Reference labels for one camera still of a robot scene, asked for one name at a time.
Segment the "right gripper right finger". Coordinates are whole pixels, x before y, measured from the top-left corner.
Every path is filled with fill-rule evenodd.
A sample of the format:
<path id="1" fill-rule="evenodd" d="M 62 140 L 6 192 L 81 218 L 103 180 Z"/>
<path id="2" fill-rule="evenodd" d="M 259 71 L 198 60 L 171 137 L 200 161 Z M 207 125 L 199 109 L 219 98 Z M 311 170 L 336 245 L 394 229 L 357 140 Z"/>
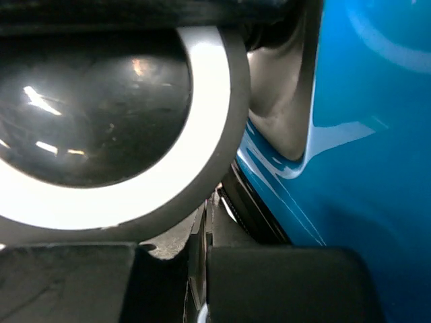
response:
<path id="1" fill-rule="evenodd" d="M 208 201 L 212 322 L 384 322 L 369 270 L 351 250 L 262 245 Z"/>

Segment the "blue kids suitcase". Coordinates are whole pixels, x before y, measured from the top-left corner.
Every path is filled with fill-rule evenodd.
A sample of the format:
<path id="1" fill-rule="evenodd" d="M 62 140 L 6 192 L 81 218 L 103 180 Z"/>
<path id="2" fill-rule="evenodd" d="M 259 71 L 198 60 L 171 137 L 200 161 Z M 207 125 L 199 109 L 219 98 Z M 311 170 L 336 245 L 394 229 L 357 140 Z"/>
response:
<path id="1" fill-rule="evenodd" d="M 208 201 L 430 321 L 429 1 L 2 1 L 1 249 L 141 243 Z"/>

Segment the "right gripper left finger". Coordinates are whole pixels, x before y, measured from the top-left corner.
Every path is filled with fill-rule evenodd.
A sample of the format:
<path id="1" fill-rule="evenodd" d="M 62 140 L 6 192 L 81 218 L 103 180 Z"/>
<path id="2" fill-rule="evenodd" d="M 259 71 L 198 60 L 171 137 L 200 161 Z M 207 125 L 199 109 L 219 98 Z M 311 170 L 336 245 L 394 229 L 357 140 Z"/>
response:
<path id="1" fill-rule="evenodd" d="M 1 249 L 2 322 L 194 322 L 205 284 L 205 207 L 141 243 Z"/>

